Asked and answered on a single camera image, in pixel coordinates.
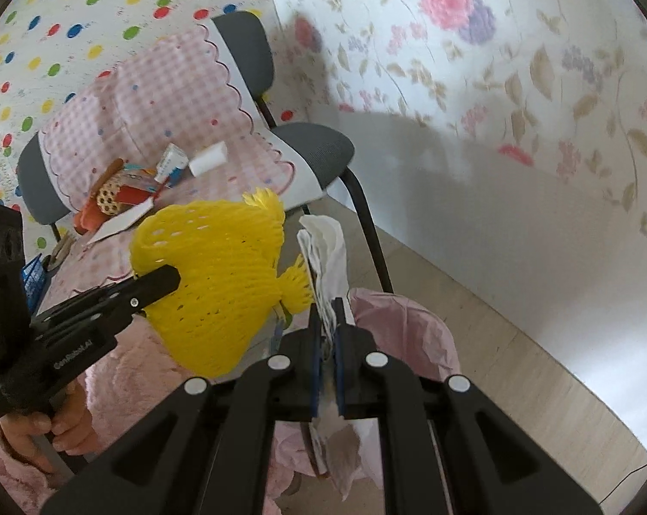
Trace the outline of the person's left hand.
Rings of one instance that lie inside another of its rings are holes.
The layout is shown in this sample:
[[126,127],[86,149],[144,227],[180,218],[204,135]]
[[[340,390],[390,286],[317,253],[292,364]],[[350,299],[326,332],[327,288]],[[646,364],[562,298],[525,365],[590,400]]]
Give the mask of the person's left hand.
[[53,433],[53,446],[68,456],[84,456],[99,449],[99,436],[93,428],[93,417],[87,407],[85,389],[78,380],[65,388],[65,399],[55,415],[11,413],[0,420],[6,443],[15,456],[40,471],[51,474],[55,468],[39,447],[34,436]]

